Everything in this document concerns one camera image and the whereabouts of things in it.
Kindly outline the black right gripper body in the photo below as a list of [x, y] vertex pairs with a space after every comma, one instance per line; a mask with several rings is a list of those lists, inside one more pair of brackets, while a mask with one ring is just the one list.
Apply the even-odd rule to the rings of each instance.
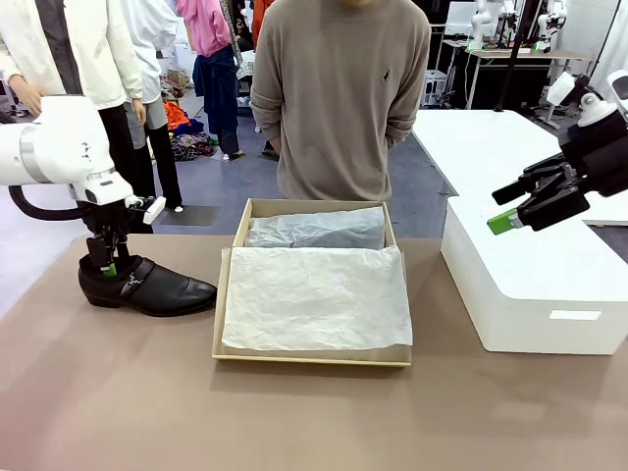
[[583, 192], [610, 197], [627, 189], [627, 123], [621, 112], [571, 126], [560, 137], [560, 149]]

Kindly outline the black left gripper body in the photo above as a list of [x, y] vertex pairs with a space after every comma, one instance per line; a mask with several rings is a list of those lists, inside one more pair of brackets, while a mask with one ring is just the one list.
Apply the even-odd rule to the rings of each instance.
[[128, 208], [124, 201], [104, 206], [83, 202], [81, 208], [86, 211], [83, 222], [106, 246], [126, 241], [129, 234], [143, 233], [142, 213]]

